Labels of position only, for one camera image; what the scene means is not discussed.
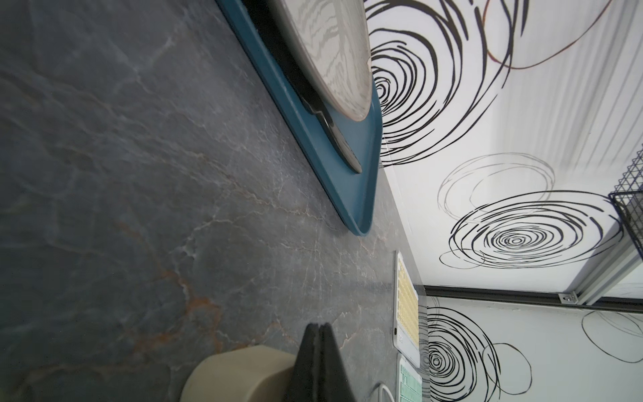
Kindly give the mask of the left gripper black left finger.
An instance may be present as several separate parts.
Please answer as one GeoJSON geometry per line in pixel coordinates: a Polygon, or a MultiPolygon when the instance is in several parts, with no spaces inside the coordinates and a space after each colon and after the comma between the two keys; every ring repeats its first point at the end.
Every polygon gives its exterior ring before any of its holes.
{"type": "Polygon", "coordinates": [[[306,326],[283,401],[318,401],[321,326],[306,326]]]}

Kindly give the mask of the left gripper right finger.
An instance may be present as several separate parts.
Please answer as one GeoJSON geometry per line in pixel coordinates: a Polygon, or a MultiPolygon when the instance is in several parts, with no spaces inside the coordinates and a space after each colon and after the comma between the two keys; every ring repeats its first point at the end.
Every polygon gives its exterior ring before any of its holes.
{"type": "Polygon", "coordinates": [[[355,402],[333,328],[325,323],[320,329],[319,400],[328,402],[355,402]]]}

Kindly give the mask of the green wireless keyboard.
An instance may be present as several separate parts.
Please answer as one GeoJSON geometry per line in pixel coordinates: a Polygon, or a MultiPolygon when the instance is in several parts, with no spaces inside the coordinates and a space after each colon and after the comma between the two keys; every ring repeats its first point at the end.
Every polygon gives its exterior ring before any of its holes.
{"type": "Polygon", "coordinates": [[[398,354],[397,360],[397,402],[422,402],[423,381],[415,367],[403,356],[398,354]]]}

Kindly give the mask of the yellow wireless keyboard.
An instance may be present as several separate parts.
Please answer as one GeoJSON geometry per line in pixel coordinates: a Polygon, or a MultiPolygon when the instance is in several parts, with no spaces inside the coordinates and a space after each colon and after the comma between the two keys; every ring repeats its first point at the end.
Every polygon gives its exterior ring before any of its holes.
{"type": "Polygon", "coordinates": [[[399,251],[395,252],[393,343],[415,368],[420,368],[419,296],[399,251]]]}

